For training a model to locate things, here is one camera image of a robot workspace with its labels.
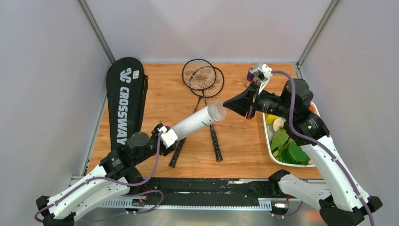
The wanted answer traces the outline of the clear plastic tube lid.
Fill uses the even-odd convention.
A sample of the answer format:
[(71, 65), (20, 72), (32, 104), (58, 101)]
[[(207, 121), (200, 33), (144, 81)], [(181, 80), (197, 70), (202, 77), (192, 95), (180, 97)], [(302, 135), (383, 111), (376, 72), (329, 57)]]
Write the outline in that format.
[(226, 117), (224, 100), (217, 100), (214, 104), (207, 106), (207, 112), (212, 121), (222, 121)]

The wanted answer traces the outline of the white shuttlecock tube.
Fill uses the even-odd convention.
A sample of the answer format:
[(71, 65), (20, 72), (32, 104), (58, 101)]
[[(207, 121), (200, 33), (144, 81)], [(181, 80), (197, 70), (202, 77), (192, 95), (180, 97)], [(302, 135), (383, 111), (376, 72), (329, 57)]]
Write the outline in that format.
[(174, 125), (172, 129), (175, 130), (179, 140), (181, 140), (207, 126), (212, 125), (213, 123), (215, 123), (215, 121), (210, 119), (206, 106), (201, 110), (196, 111), (194, 114), (190, 115), (178, 124)]

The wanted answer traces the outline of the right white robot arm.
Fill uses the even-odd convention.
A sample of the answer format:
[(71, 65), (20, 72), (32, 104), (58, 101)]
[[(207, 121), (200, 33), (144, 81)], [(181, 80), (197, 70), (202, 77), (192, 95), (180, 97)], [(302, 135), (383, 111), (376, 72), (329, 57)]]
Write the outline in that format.
[(280, 96), (261, 90), (260, 82), (252, 82), (223, 105), (247, 119), (257, 111), (285, 118), (288, 136), (309, 156), (326, 183), (326, 188), (310, 184), (282, 169), (269, 177), (271, 195), (300, 199), (318, 210), (329, 226), (357, 226), (380, 209), (382, 201), (370, 196), (353, 178), (325, 123), (310, 110), (312, 99), (307, 82), (292, 79)]

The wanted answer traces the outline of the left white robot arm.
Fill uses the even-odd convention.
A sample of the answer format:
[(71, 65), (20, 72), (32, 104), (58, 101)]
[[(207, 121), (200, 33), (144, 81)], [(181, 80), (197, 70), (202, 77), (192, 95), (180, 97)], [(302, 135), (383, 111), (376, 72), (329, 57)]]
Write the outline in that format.
[(117, 139), (116, 149), (85, 177), (66, 190), (36, 200), (36, 221), (45, 226), (72, 226), (91, 210), (121, 195), (138, 195), (150, 177), (143, 178), (138, 164), (155, 156), (168, 155), (187, 137), (183, 128), (158, 124), (151, 135), (135, 132)]

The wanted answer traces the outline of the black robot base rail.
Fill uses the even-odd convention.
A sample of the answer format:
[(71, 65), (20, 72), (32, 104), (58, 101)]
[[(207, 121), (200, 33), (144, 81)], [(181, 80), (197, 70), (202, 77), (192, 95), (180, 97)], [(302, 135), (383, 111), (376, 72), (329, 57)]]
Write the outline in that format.
[(142, 193), (146, 207), (260, 208), (276, 215), (286, 214), (292, 200), (267, 179), (153, 177), (130, 191), (138, 193)]

